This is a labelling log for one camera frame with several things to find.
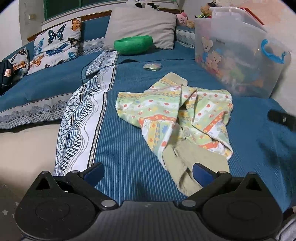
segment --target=blue handle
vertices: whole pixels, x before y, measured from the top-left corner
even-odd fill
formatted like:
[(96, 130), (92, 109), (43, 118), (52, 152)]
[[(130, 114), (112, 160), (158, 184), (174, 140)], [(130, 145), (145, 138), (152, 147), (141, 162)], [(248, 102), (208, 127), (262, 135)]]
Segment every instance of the blue handle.
[(265, 48), (264, 48), (264, 46), (267, 43), (268, 43), (267, 39), (262, 40), (262, 42), (261, 42), (261, 51), (262, 51), (262, 53), (264, 53), (265, 56), (267, 58), (269, 58), (270, 60), (272, 60), (272, 61), (274, 61), (274, 62), (276, 62), (278, 64), (284, 64), (285, 63), (284, 57), (285, 57), (285, 55), (287, 53), (286, 52), (283, 52), (282, 55), (281, 55), (281, 58), (278, 57), (278, 56), (276, 56), (276, 55), (274, 55), (274, 54), (272, 54), (272, 53), (267, 53), (266, 50), (265, 50)]

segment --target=plush toy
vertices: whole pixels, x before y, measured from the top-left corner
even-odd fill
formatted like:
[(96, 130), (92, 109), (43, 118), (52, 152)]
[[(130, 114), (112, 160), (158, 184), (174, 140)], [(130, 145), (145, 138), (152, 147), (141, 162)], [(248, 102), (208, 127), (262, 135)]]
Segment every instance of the plush toy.
[(188, 17), (186, 13), (183, 12), (181, 14), (176, 14), (176, 16), (177, 16), (177, 25), (187, 26)]
[(151, 10), (159, 10), (158, 7), (159, 7), (159, 4), (155, 4), (150, 0), (144, 0), (144, 8), (151, 9)]
[(126, 5), (128, 7), (139, 7), (139, 8), (144, 8), (144, 6), (145, 6), (143, 0), (128, 0), (126, 2)]
[(187, 27), (188, 28), (194, 28), (194, 21), (187, 20)]
[(220, 7), (220, 2), (218, 0), (213, 0), (210, 3), (207, 3), (205, 6), (200, 6), (201, 15), (196, 16), (196, 18), (212, 18), (212, 12), (210, 11), (210, 7)]

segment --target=button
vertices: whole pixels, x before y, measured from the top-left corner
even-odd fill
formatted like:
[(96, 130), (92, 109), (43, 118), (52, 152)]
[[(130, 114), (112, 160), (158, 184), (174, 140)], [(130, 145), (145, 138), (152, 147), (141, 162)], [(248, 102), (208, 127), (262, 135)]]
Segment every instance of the button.
[(189, 137), (189, 136), (190, 136), (190, 131), (189, 131), (188, 128), (184, 128), (184, 129), (183, 129), (183, 133), (184, 133), (184, 136), (185, 136), (185, 137)]

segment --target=wooden headboard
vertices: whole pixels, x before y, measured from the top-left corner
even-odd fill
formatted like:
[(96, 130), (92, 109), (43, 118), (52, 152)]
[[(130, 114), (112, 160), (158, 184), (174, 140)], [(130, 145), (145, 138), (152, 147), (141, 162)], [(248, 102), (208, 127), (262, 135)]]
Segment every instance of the wooden headboard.
[[(172, 9), (172, 8), (159, 8), (159, 10), (164, 11), (164, 12), (170, 12), (170, 13), (180, 13), (180, 11), (179, 11), (178, 9)], [(80, 18), (81, 18), (81, 21), (86, 21), (86, 20), (90, 20), (90, 19), (95, 19), (95, 18), (100, 18), (100, 17), (110, 16), (110, 15), (111, 15), (111, 12), (112, 12), (112, 10), (105, 11), (105, 12), (97, 12), (97, 13), (93, 13), (93, 14), (89, 14), (89, 15), (81, 16)], [(59, 23), (59, 24), (53, 25), (53, 26), (51, 26), (50, 28), (53, 28), (53, 27), (55, 27), (55, 26), (57, 26), (57, 25), (60, 25), (60, 24), (62, 24), (62, 23)], [(39, 34), (41, 34), (42, 32), (44, 32), (44, 31), (46, 31), (46, 30), (48, 30), (48, 29), (50, 29), (50, 28), (47, 28), (47, 29), (45, 29), (45, 30), (42, 30), (42, 31), (40, 31), (39, 33), (36, 33), (36, 34), (32, 35), (31, 37), (28, 37), (27, 40), (28, 40), (29, 42), (35, 40), (35, 38), (36, 38)]]

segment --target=teddy bear print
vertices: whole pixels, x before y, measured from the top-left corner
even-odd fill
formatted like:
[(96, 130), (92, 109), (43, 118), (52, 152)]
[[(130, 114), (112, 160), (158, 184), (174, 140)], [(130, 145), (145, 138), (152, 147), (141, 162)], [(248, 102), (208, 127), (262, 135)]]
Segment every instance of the teddy bear print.
[(209, 52), (210, 48), (213, 47), (213, 41), (202, 37), (202, 46), (204, 51), (207, 53)]
[(210, 56), (207, 57), (205, 64), (208, 68), (212, 67), (212, 60), (211, 60)]
[(218, 72), (218, 63), (221, 62), (222, 58), (221, 56), (213, 50), (213, 52), (211, 53), (211, 60), (212, 60), (212, 64), (211, 67), (212, 69), (214, 69), (216, 72)]
[(210, 50), (211, 47), (213, 47), (213, 41), (212, 40), (208, 40), (205, 37), (202, 37), (202, 47), (203, 47), (203, 54), (202, 54), (202, 60), (206, 63), (207, 62), (207, 56), (208, 56), (208, 52)]

